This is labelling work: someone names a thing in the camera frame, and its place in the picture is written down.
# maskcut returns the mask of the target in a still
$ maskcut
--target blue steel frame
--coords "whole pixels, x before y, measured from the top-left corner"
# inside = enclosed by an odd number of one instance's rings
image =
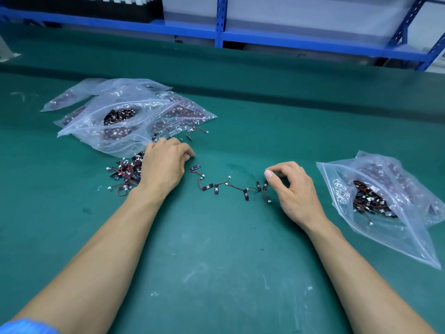
[[[403,45],[406,45],[408,42],[409,25],[426,1],[427,0],[415,0],[413,6],[385,48],[357,45],[347,41],[326,40],[310,38],[307,36],[261,32],[256,30],[243,30],[236,28],[226,30],[228,0],[217,0],[216,27],[189,22],[165,22],[164,20],[155,20],[151,23],[138,23],[95,19],[80,16],[8,9],[1,4],[0,18],[4,16],[6,18],[13,19],[32,19],[34,21],[51,21],[92,27],[214,39],[215,47],[217,48],[222,48],[224,41],[235,41],[251,44],[265,44],[271,46],[346,53],[352,55],[394,58],[403,61],[417,61],[419,64],[416,67],[416,70],[424,71],[445,48],[445,33],[426,54],[421,51],[414,51],[412,49],[410,50],[408,48],[404,48]]]

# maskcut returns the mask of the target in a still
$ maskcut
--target shelf rack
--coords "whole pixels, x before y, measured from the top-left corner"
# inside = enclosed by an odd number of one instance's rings
[[[150,23],[125,22],[107,19],[96,19],[80,16],[69,16],[36,11],[9,9],[0,4],[0,18],[30,19],[64,24],[75,24],[91,27],[121,29],[137,32],[149,32],[166,35],[177,35],[212,39],[215,47],[222,48],[224,41],[235,41],[249,44],[263,44],[287,48],[364,55],[386,59],[416,62],[416,70],[425,71],[445,49],[445,33],[427,53],[408,45],[408,27],[413,22],[421,7],[427,0],[415,0],[413,6],[403,19],[396,33],[389,42],[369,42],[366,35],[351,34],[332,37],[328,31],[312,31],[303,28],[261,25],[258,23],[227,23],[228,0],[217,0],[216,19],[209,23],[193,21],[190,18],[180,20],[154,20]]]

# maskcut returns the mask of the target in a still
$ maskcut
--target green workbench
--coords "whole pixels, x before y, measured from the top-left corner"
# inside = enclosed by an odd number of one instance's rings
[[[86,77],[151,78],[218,116],[191,142],[207,182],[263,182],[295,160],[328,217],[391,286],[445,333],[445,273],[354,233],[315,162],[358,150],[399,159],[445,200],[445,76],[29,26],[0,26],[22,56],[0,64],[0,322],[74,256],[124,198],[114,158],[52,121],[44,103]],[[351,333],[308,237],[260,193],[202,192],[186,172],[155,220],[111,329],[123,333]],[[445,264],[445,223],[430,229]]]

